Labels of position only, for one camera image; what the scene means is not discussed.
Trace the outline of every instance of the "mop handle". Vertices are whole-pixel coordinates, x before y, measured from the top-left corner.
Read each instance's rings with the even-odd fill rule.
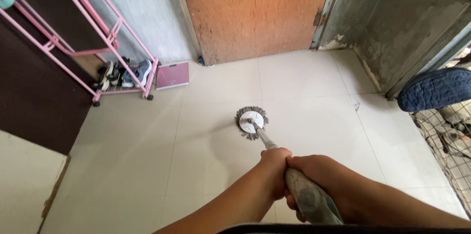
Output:
[[[267,150],[278,148],[260,126],[255,123],[252,124]],[[285,182],[300,212],[309,223],[343,224],[332,198],[317,183],[306,177],[302,171],[287,168]]]

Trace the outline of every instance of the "tile floor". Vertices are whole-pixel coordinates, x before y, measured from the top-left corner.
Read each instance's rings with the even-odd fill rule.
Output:
[[[190,63],[190,84],[154,91],[153,101],[105,96],[90,109],[41,233],[151,233],[195,211],[258,162],[262,142],[234,124],[249,105],[267,111],[268,135],[295,155],[328,155],[466,218],[410,117],[374,92],[352,51],[302,50]],[[280,200],[263,221],[297,219]]]

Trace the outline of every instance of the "pink shoe rack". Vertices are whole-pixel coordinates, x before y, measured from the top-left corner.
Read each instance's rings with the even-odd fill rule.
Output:
[[[23,35],[25,35],[33,44],[35,44],[39,49],[41,49],[57,65],[59,65],[62,69],[64,69],[64,71],[66,71],[67,74],[73,77],[74,80],[76,80],[88,92],[90,92],[93,95],[93,98],[92,98],[93,106],[96,106],[96,107],[99,106],[100,103],[98,100],[100,99],[101,95],[108,95],[108,94],[143,92],[142,93],[143,98],[152,100],[154,97],[153,95],[150,95],[149,92],[152,86],[154,75],[156,74],[156,69],[157,69],[157,64],[159,62],[159,59],[150,54],[149,50],[147,50],[147,48],[144,46],[141,40],[134,33],[132,28],[128,25],[126,20],[124,20],[124,18],[121,16],[121,14],[118,12],[118,10],[114,7],[114,5],[109,0],[104,0],[104,1],[109,5],[109,7],[113,10],[113,12],[118,17],[118,20],[116,21],[115,25],[113,26],[111,30],[105,25],[103,20],[100,18],[97,12],[93,9],[93,7],[91,6],[90,2],[88,2],[88,0],[72,0],[72,1],[74,2],[75,6],[79,8],[80,12],[85,16],[85,18],[89,21],[89,23],[98,33],[98,35],[103,39],[103,41],[107,45],[107,48],[85,50],[85,51],[78,51],[78,52],[74,51],[74,49],[72,49],[72,47],[70,47],[70,45],[67,44],[67,42],[64,41],[64,39],[62,39],[62,37],[59,34],[57,34],[57,32],[54,31],[54,29],[52,29],[51,26],[48,25],[48,23],[25,0],[16,0],[14,3],[14,6],[49,39],[49,41],[46,44],[43,44],[43,45],[40,44],[34,37],[32,37],[31,34],[29,34],[22,26],[20,26],[20,24],[18,24],[11,16],[9,16],[1,8],[0,8],[0,14],[6,20],[8,20],[15,28],[17,28]],[[152,62],[152,67],[148,75],[147,83],[145,84],[145,86],[141,84],[141,82],[137,79],[136,75],[132,72],[132,70],[129,68],[126,62],[124,62],[122,57],[116,51],[119,47],[116,36],[119,30],[121,29],[122,25],[126,26],[126,28],[130,31],[130,33],[133,35],[133,37],[136,39],[136,41],[139,43],[142,49],[144,49],[144,51],[149,56]],[[70,56],[94,54],[104,63],[106,62],[106,60],[100,55],[100,53],[113,52],[114,55],[118,58],[118,60],[122,64],[122,66],[126,68],[128,73],[131,74],[134,81],[138,83],[138,86],[136,86],[133,89],[110,87],[108,91],[106,92],[103,92],[101,90],[94,91],[91,87],[89,87],[86,83],[84,83],[77,75],[75,75],[72,71],[70,71],[70,69],[67,68],[62,62],[60,62],[54,55],[50,53],[50,51],[54,47],[57,47],[62,52]]]

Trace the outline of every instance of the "pink bathroom scale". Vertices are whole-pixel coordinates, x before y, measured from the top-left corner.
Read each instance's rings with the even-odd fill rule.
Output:
[[[188,61],[157,68],[156,90],[188,85],[189,81]]]

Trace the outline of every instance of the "mop head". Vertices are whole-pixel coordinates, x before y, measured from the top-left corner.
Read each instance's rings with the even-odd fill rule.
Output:
[[[259,135],[255,132],[253,125],[248,122],[249,119],[254,121],[258,126],[265,129],[265,124],[268,123],[266,112],[257,106],[247,106],[237,111],[234,117],[237,127],[239,128],[242,136],[246,136],[248,140],[255,140]]]

